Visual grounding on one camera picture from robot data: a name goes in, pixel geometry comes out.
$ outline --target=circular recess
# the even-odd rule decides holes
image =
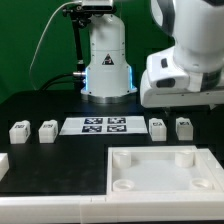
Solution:
[[[113,191],[131,191],[135,184],[131,180],[120,179],[113,183]]]
[[[190,182],[190,190],[212,190],[212,188],[211,181],[204,178],[195,178]]]

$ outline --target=printed marker sheet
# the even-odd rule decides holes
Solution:
[[[67,118],[60,135],[148,133],[143,116]]]

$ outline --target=small white block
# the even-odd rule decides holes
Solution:
[[[11,144],[23,144],[30,136],[30,122],[16,122],[9,131]]]
[[[58,135],[58,122],[55,120],[45,121],[39,129],[40,143],[54,143]]]
[[[162,119],[149,120],[149,133],[152,141],[166,141],[167,128]]]
[[[9,169],[8,155],[6,153],[0,154],[0,181],[5,176]]]
[[[180,141],[192,141],[194,128],[188,118],[176,119],[176,133]]]

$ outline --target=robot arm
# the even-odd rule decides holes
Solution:
[[[156,106],[223,103],[224,94],[219,92],[219,100],[209,95],[220,83],[224,67],[224,0],[151,0],[151,9],[157,25],[176,43],[148,57],[142,104],[151,107],[156,101],[149,99],[160,94],[173,97]],[[204,91],[207,98],[198,94]]]

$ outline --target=black cable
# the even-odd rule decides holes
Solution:
[[[54,82],[54,81],[56,81],[56,80],[58,80],[58,79],[65,78],[65,77],[73,77],[73,74],[62,74],[62,75],[58,75],[58,76],[56,76],[56,77],[54,77],[54,78],[48,80],[44,85],[42,85],[42,86],[40,87],[39,90],[40,90],[40,91],[41,91],[41,90],[44,90],[44,89],[46,88],[46,86],[48,86],[50,83],[52,83],[52,82]]]
[[[43,91],[44,90],[47,90],[49,87],[53,86],[53,85],[58,85],[58,84],[64,84],[64,83],[74,83],[74,81],[59,81],[59,82],[52,82],[52,83],[49,83],[44,89],[42,89]]]

